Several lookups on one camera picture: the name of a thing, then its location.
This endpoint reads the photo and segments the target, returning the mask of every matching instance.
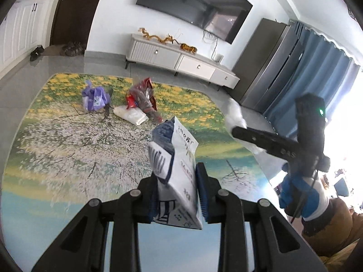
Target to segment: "snack bag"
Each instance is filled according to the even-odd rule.
[[[158,125],[148,144],[150,165],[157,176],[157,215],[154,222],[202,229],[195,177],[198,142],[176,117]]]

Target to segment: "black cable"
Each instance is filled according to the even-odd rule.
[[[214,50],[213,50],[213,53],[212,53],[212,56],[211,56],[212,60],[213,60],[213,58],[215,56],[217,45],[218,45],[218,37],[217,37],[217,40],[216,40],[216,46],[214,47]]]
[[[304,207],[305,203],[306,203],[306,200],[311,192],[311,190],[314,188],[314,184],[315,184],[315,181],[317,180],[318,178],[318,171],[316,171],[315,175],[314,175],[314,181],[313,181],[313,184],[311,185],[310,189],[308,192],[304,192],[301,197],[300,197],[300,201],[299,203],[297,204],[297,207],[296,207],[296,210],[294,211],[294,214],[293,214],[293,218],[291,219],[291,222],[290,224],[293,223],[293,221],[295,220],[296,216],[301,212],[302,208]]]
[[[208,40],[210,40],[210,41],[212,41],[211,43],[207,43],[206,41],[205,41],[205,39],[208,39]],[[215,40],[217,39],[217,36],[215,36],[214,34],[212,34],[211,32],[208,32],[208,31],[206,31],[206,30],[203,30],[203,38],[202,38],[202,41],[204,42],[204,43],[206,43],[206,44],[213,44],[214,42],[215,42]]]

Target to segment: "television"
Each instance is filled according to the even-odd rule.
[[[247,0],[137,0],[206,30],[232,44],[252,4]]]

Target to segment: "tv cabinet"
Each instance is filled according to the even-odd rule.
[[[240,80],[231,70],[212,59],[186,52],[178,44],[149,41],[142,35],[131,35],[126,60],[125,68],[128,68],[130,62],[142,63],[172,70],[175,76],[184,73],[231,89]]]

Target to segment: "door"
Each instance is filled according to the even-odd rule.
[[[16,6],[11,7],[5,20],[5,34],[4,34],[4,50],[3,50],[3,63],[8,65],[15,59],[16,50],[14,50],[13,38],[15,34],[15,23],[18,16],[19,8]]]
[[[43,3],[37,2],[35,4],[35,8],[32,12],[32,20],[31,25],[29,28],[29,48],[32,49],[37,46],[38,43],[38,33],[39,33],[39,26],[41,24],[40,22],[40,16],[42,13]]]
[[[34,11],[35,3],[23,4],[20,9],[20,21],[19,21],[19,39],[17,46],[17,57],[28,51],[28,25],[30,15]]]
[[[98,1],[59,0],[50,44],[66,44],[70,41],[86,44]]]
[[[6,16],[0,24],[0,71],[4,68],[4,38],[5,38],[5,26]]]

